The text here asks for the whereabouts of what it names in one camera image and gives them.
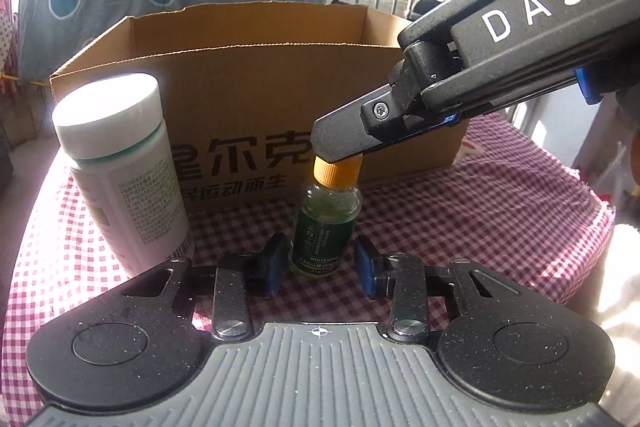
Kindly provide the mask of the person's right hand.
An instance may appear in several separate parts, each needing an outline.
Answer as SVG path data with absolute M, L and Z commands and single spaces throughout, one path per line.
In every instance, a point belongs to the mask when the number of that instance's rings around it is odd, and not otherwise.
M 640 130 L 634 132 L 630 142 L 629 168 L 634 183 L 640 185 Z

